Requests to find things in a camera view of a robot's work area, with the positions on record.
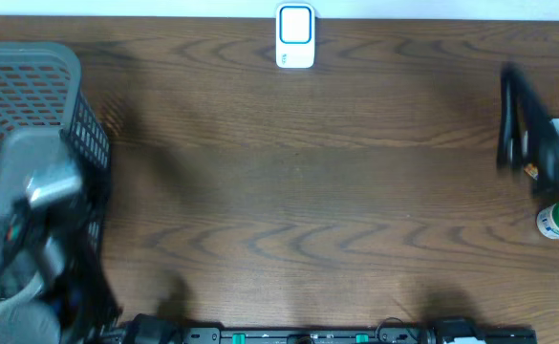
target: white device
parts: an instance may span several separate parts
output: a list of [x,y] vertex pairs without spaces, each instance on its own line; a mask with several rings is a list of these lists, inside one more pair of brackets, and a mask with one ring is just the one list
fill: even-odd
[[308,4],[277,9],[277,66],[309,68],[315,60],[315,11]]

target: gray plastic basket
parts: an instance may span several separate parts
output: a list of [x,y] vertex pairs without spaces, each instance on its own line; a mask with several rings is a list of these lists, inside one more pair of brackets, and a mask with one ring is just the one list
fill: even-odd
[[[75,54],[54,43],[0,43],[0,218],[24,196],[23,181],[35,169],[68,159],[63,131],[76,151],[107,172],[109,142],[80,92]],[[99,247],[102,216],[89,219],[93,247]],[[0,278],[0,311],[33,297],[42,288],[31,259],[19,255]]]

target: green connector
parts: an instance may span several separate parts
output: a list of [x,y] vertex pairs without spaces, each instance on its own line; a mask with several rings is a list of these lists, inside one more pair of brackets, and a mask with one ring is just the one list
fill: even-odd
[[355,343],[368,343],[368,335],[367,334],[356,334],[355,335]]
[[232,344],[245,344],[245,335],[244,334],[233,334],[232,335]]

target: white wall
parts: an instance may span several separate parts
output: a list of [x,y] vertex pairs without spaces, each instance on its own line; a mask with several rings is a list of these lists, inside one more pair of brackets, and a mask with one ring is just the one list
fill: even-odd
[[[310,0],[320,18],[559,20],[559,0]],[[0,0],[0,14],[273,17],[276,0]]]

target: wooden table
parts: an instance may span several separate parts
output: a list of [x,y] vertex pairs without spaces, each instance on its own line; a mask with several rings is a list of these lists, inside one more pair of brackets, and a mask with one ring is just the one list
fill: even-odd
[[496,172],[501,63],[559,117],[559,23],[0,17],[58,41],[114,144],[103,263],[124,306],[225,326],[470,315],[559,343],[559,241]]

